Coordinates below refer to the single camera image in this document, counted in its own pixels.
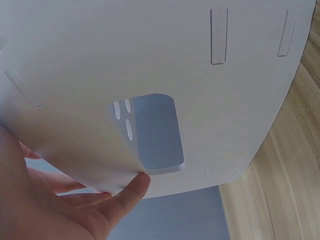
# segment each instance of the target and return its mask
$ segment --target light wood surface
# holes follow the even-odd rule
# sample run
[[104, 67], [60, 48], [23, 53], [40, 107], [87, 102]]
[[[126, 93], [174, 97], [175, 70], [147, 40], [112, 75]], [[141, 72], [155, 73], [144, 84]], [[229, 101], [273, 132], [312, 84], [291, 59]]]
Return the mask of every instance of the light wood surface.
[[286, 100], [244, 176], [219, 186], [230, 240], [320, 240], [320, 4]]

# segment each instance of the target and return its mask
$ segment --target white cardboard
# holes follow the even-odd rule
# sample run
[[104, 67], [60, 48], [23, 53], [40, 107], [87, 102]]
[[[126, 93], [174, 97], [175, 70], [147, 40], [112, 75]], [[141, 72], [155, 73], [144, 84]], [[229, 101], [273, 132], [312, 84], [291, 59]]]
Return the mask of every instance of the white cardboard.
[[[107, 106], [167, 94], [175, 102], [185, 169], [151, 176], [146, 197], [233, 181], [286, 97], [314, 7], [315, 0], [4, 0], [0, 122], [79, 182], [116, 193], [144, 168]], [[214, 8], [227, 9], [225, 60], [217, 65]], [[278, 57], [292, 8], [290, 48]], [[16, 88], [7, 70], [25, 87]]]

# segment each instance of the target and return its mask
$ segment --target rectangular cutout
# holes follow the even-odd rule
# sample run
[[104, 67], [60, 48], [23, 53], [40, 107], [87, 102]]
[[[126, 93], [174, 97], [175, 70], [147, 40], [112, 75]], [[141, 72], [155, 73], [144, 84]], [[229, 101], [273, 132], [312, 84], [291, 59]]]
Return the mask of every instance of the rectangular cutout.
[[223, 64], [226, 61], [228, 9], [214, 7], [211, 9], [211, 63]]
[[278, 57], [284, 57], [289, 52], [292, 36], [294, 35], [298, 11], [290, 7], [286, 11], [286, 17], [282, 32], [282, 38], [279, 46]]
[[153, 93], [114, 102], [108, 112], [145, 172], [181, 171], [185, 159], [174, 99]]
[[13, 68], [5, 70], [5, 75], [12, 82], [12, 84], [19, 90], [19, 92], [31, 103], [35, 108], [42, 106], [37, 97], [30, 92], [25, 82], [21, 79], [19, 74]]

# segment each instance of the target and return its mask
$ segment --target hand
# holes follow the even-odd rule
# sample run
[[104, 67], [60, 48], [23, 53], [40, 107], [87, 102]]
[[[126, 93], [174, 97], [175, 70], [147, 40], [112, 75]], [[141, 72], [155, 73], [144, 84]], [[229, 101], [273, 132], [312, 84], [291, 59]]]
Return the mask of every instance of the hand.
[[0, 239], [105, 240], [150, 184], [141, 173], [120, 193], [57, 193], [84, 188], [63, 173], [27, 168], [39, 158], [0, 126]]

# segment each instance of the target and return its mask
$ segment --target curved edge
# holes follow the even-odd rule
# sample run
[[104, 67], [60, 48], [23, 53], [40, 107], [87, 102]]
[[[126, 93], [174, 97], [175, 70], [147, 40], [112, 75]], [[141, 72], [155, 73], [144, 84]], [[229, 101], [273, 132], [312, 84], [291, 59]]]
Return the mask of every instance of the curved edge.
[[145, 173], [148, 175], [162, 175], [162, 174], [170, 174], [170, 173], [175, 173], [175, 172], [179, 172], [183, 169], [186, 168], [186, 164], [185, 162], [181, 163], [178, 166], [170, 166], [170, 167], [165, 167], [165, 168], [161, 168], [161, 169], [145, 169]]

